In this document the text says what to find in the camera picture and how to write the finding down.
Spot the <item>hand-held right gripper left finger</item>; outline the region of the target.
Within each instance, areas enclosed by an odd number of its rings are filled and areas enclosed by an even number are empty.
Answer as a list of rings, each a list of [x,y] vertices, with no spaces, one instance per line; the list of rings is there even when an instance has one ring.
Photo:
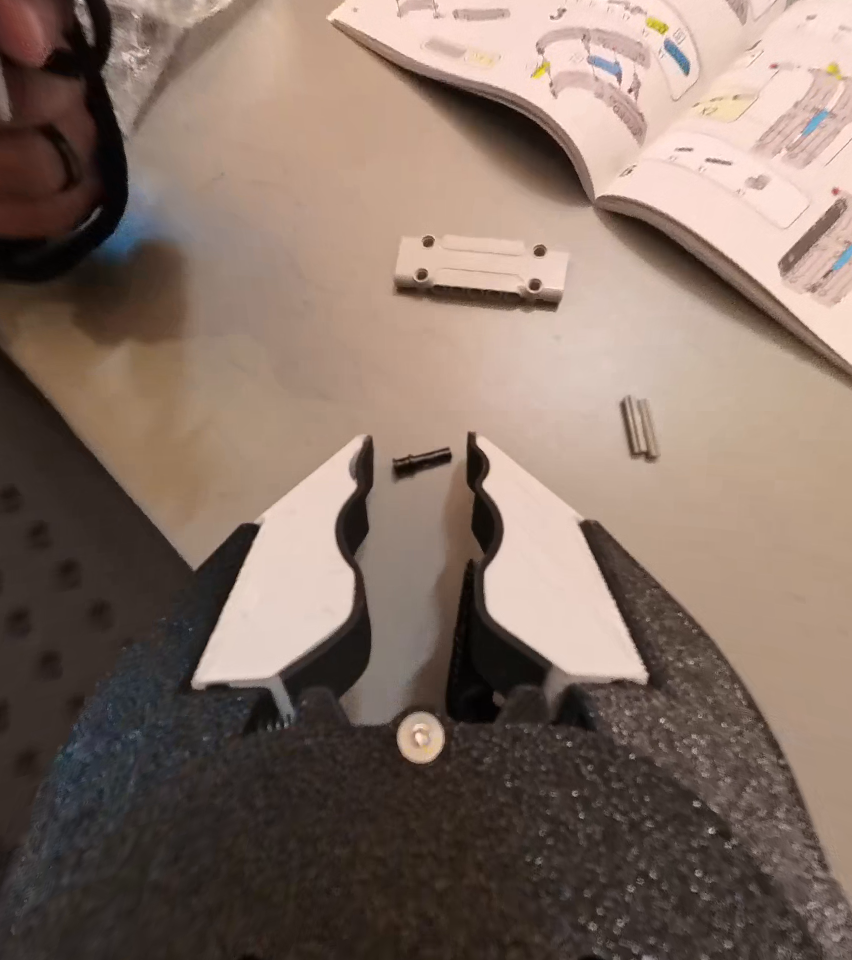
[[[370,531],[374,445],[360,434],[268,507],[191,678],[261,690],[292,723],[307,690],[342,698],[372,653],[357,552]]]

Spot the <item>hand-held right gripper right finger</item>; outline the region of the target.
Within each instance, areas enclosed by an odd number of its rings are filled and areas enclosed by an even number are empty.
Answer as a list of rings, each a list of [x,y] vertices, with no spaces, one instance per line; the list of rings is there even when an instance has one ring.
[[[476,431],[466,481],[480,556],[464,572],[447,714],[492,723],[532,689],[557,718],[573,688],[647,688],[651,669],[592,544],[600,528]]]

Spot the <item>grey panel with holes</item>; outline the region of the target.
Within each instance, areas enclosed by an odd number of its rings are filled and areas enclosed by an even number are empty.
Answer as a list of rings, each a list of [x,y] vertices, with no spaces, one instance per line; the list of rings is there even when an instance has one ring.
[[[564,298],[569,264],[568,252],[542,243],[424,233],[400,239],[393,284],[459,301],[555,307]]]

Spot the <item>grey desk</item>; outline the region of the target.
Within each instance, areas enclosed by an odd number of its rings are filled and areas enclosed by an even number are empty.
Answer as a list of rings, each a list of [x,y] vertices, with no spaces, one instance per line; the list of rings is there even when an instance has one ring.
[[[852,380],[659,232],[596,213],[540,127],[396,70],[334,7],[254,2],[168,80],[129,146],[120,240],[0,286],[0,345],[193,566],[372,435],[361,722],[442,702],[476,554],[466,439],[491,439],[717,642],[852,898]],[[421,234],[562,250],[563,299],[399,291]],[[630,454],[626,396],[650,403],[656,462]]]

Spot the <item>person's left hand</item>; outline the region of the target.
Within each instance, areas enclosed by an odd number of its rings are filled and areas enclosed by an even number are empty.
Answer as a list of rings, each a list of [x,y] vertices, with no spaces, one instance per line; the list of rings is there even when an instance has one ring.
[[[73,2],[0,1],[11,119],[0,121],[0,239],[70,234],[101,198],[85,84],[45,70],[69,46]]]

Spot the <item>crumpled clear plastic wrap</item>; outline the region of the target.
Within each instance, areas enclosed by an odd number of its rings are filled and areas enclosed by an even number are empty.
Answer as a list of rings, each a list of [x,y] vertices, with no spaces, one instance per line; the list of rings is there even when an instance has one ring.
[[[118,126],[131,138],[184,48],[231,1],[107,1],[109,50],[101,75]]]

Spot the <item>white instruction booklet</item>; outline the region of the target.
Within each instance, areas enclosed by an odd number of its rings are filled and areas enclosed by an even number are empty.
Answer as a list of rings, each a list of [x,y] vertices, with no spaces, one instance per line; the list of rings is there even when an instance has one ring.
[[[341,2],[391,64],[528,116],[852,377],[852,1]]]

